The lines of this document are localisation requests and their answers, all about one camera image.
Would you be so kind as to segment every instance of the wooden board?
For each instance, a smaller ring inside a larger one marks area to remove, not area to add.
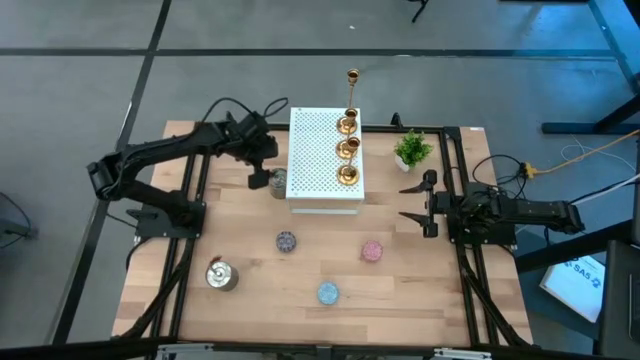
[[[192,122],[169,121],[165,136],[184,134]],[[469,172],[489,156],[482,128],[462,128]],[[288,133],[273,132],[280,154],[267,168],[286,167]],[[435,135],[429,158],[405,174],[394,163],[397,134],[363,135],[366,199],[361,213],[293,215],[284,200],[267,188],[249,190],[251,169],[229,156],[212,159],[205,201],[202,238],[194,252],[182,314],[180,338],[200,341],[331,343],[351,345],[464,346],[469,344],[454,247],[444,219],[436,216],[440,236],[424,239],[420,227],[398,211],[424,212],[424,195],[398,194],[417,185],[426,169],[438,172],[436,190],[444,190],[442,163]],[[453,144],[449,151],[455,154]],[[152,185],[179,189],[186,160],[155,167]],[[459,189],[457,172],[454,172]],[[196,171],[192,180],[193,193]],[[477,171],[495,182],[491,162]],[[298,247],[281,254],[275,246],[280,231],[292,231]],[[367,240],[384,246],[376,264],[359,259]],[[167,239],[154,239],[131,260],[113,333],[126,331],[156,294]],[[527,314],[513,258],[497,246],[484,246],[491,294],[520,336],[531,341]],[[205,281],[209,261],[221,255],[239,270],[231,292],[212,289]],[[316,291],[333,281],[341,296],[334,306],[321,305]],[[162,333],[168,332],[173,298],[167,303]],[[476,299],[481,339],[486,340],[482,308]]]

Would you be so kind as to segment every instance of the small plant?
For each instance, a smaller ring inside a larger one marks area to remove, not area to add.
[[[423,141],[424,135],[416,134],[413,132],[413,129],[411,129],[402,137],[402,140],[398,141],[394,151],[405,164],[413,168],[424,160],[433,150],[433,146],[425,144]]]

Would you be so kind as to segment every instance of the potted plant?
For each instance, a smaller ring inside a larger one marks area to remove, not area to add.
[[[396,144],[396,164],[404,171],[408,172],[419,162],[424,160],[433,150],[433,146],[424,143],[424,135],[416,134],[411,129]]]

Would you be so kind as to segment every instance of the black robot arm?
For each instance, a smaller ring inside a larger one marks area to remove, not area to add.
[[[129,198],[146,205],[143,211],[129,211],[139,220],[137,235],[194,237],[202,228],[205,204],[188,201],[181,191],[166,192],[137,181],[140,170],[191,154],[228,154],[253,166],[248,185],[258,189],[269,182],[270,173],[262,168],[263,160],[278,155],[278,144],[268,132],[265,118],[256,112],[239,123],[227,113],[223,121],[197,123],[187,135],[127,146],[89,164],[87,169],[99,199]],[[147,220],[150,232],[141,229],[142,218]]]

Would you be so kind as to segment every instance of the yellow cable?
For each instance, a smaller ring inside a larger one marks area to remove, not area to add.
[[[593,149],[593,150],[589,151],[589,152],[588,152],[588,153],[586,153],[586,154],[582,154],[582,155],[580,155],[580,156],[578,156],[578,157],[575,157],[575,158],[573,158],[573,159],[571,159],[571,160],[567,160],[567,161],[563,162],[563,163],[562,163],[562,164],[560,164],[560,165],[557,165],[557,166],[552,167],[551,169],[547,169],[547,170],[538,170],[538,169],[534,168],[533,166],[531,166],[531,164],[530,164],[530,163],[525,163],[525,170],[526,170],[526,172],[527,172],[527,176],[529,177],[529,179],[533,179],[533,176],[534,176],[534,175],[548,174],[548,173],[550,173],[550,172],[552,172],[552,171],[556,171],[556,170],[558,170],[558,169],[560,169],[560,168],[562,168],[562,167],[565,167],[565,166],[567,166],[567,165],[569,165],[569,164],[571,164],[571,163],[574,163],[574,162],[576,162],[576,161],[580,161],[580,160],[582,160],[582,159],[586,158],[586,157],[587,157],[587,156],[589,156],[589,155],[592,155],[592,154],[594,154],[594,153],[597,153],[598,151],[602,151],[602,150],[604,150],[604,149],[606,149],[606,148],[608,148],[608,147],[610,147],[610,146],[613,146],[613,145],[615,145],[615,144],[619,143],[620,141],[625,140],[625,139],[628,139],[628,138],[630,138],[630,137],[632,137],[633,135],[636,135],[636,134],[638,134],[638,133],[640,133],[640,130],[632,131],[632,132],[630,132],[629,134],[627,134],[627,135],[625,135],[625,136],[622,136],[622,137],[620,137],[620,138],[618,138],[618,139],[616,139],[616,140],[614,140],[614,141],[612,141],[612,142],[608,143],[607,145],[600,146],[599,148],[597,148],[597,149]]]

